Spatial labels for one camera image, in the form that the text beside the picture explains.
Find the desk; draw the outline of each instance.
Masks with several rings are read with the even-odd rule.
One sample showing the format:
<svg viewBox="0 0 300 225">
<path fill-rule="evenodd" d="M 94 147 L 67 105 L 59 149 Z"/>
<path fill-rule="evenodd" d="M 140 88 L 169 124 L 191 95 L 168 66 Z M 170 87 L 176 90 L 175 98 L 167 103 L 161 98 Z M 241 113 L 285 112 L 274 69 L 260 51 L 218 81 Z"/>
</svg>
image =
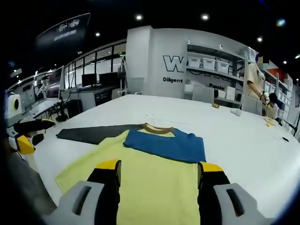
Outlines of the desk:
<svg viewBox="0 0 300 225">
<path fill-rule="evenodd" d="M 65 90 L 61 93 L 61 95 L 64 99 L 67 99 L 71 91 L 69 100 L 80 99 L 82 103 L 82 110 L 86 111 L 99 104 L 105 103 L 106 101 L 116 98 L 117 90 L 119 87 L 119 85 L 100 85 L 95 87 L 82 88 L 78 90 Z"/>
<path fill-rule="evenodd" d="M 36 146 L 37 168 L 55 204 L 61 197 L 55 177 L 95 148 L 58 139 L 57 133 L 64 128 L 145 122 L 173 126 L 202 137 L 207 161 L 221 166 L 231 183 L 248 191 L 267 218 L 283 209 L 300 180 L 300 144 L 283 127 L 267 127 L 261 116 L 242 112 L 238 117 L 230 113 L 230 108 L 216 109 L 211 104 L 185 99 L 126 95 L 48 129 L 45 139 Z"/>
</svg>

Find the chair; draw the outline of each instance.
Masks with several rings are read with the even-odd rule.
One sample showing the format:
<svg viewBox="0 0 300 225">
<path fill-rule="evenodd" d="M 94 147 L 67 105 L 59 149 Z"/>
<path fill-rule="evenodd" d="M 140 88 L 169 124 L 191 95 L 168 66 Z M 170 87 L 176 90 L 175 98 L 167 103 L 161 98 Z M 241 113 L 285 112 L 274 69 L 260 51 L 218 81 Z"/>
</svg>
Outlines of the chair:
<svg viewBox="0 0 300 225">
<path fill-rule="evenodd" d="M 214 89 L 204 85 L 194 85 L 193 101 L 214 103 Z"/>
</svg>

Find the window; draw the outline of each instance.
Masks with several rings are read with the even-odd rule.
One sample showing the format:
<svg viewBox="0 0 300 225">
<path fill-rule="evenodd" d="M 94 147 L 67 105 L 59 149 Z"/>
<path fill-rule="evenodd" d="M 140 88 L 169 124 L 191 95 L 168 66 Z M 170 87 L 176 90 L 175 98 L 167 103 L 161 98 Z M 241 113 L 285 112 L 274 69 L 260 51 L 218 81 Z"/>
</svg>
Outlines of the window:
<svg viewBox="0 0 300 225">
<path fill-rule="evenodd" d="M 82 79 L 82 75 L 83 75 L 83 67 L 77 68 L 76 69 L 76 86 L 77 87 L 81 87 L 83 79 Z"/>
<path fill-rule="evenodd" d="M 84 63 L 87 64 L 88 62 L 94 61 L 95 60 L 95 55 L 96 55 L 95 53 L 92 53 L 92 54 L 86 56 L 84 58 Z"/>
<path fill-rule="evenodd" d="M 111 72 L 111 60 L 99 61 L 96 64 L 96 73 L 105 74 Z"/>
<path fill-rule="evenodd" d="M 90 63 L 84 66 L 84 74 L 94 74 L 95 73 L 95 63 Z"/>
<path fill-rule="evenodd" d="M 102 49 L 100 51 L 97 52 L 97 59 L 103 58 L 105 56 L 109 56 L 112 54 L 112 47 L 106 48 L 106 49 Z"/>
<path fill-rule="evenodd" d="M 69 78 L 70 78 L 70 88 L 75 87 L 75 73 L 74 68 L 72 68 L 72 65 L 69 66 Z"/>
<path fill-rule="evenodd" d="M 126 43 L 115 45 L 113 54 L 118 54 L 119 52 L 126 52 Z"/>
<path fill-rule="evenodd" d="M 65 89 L 68 89 L 69 88 L 69 67 L 65 68 L 64 78 L 65 78 Z"/>
<path fill-rule="evenodd" d="M 112 71 L 117 72 L 122 62 L 122 58 L 116 58 L 112 61 Z"/>
<path fill-rule="evenodd" d="M 83 66 L 83 58 L 76 61 L 76 68 Z"/>
</svg>

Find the banner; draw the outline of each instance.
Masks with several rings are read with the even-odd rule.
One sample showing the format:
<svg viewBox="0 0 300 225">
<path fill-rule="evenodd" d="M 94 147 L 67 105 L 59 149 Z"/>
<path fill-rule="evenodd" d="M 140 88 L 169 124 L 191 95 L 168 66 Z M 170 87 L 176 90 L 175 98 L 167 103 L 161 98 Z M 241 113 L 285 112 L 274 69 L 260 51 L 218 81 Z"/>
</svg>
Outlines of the banner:
<svg viewBox="0 0 300 225">
<path fill-rule="evenodd" d="M 54 61 L 82 51 L 90 13 L 79 15 L 49 28 L 35 39 L 35 55 L 39 61 Z"/>
</svg>

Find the computer monitor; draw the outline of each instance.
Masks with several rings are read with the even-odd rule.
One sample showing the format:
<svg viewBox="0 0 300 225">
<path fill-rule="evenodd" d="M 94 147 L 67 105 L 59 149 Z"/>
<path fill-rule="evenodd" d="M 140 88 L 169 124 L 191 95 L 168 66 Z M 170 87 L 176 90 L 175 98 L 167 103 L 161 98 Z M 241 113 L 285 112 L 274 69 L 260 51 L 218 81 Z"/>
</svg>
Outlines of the computer monitor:
<svg viewBox="0 0 300 225">
<path fill-rule="evenodd" d="M 63 67 L 55 70 L 49 77 L 47 98 L 60 98 L 60 77 Z"/>
<path fill-rule="evenodd" d="M 103 86 L 118 85 L 118 72 L 99 74 L 99 83 Z"/>
<path fill-rule="evenodd" d="M 82 86 L 89 86 L 97 83 L 97 74 L 82 75 Z"/>
</svg>

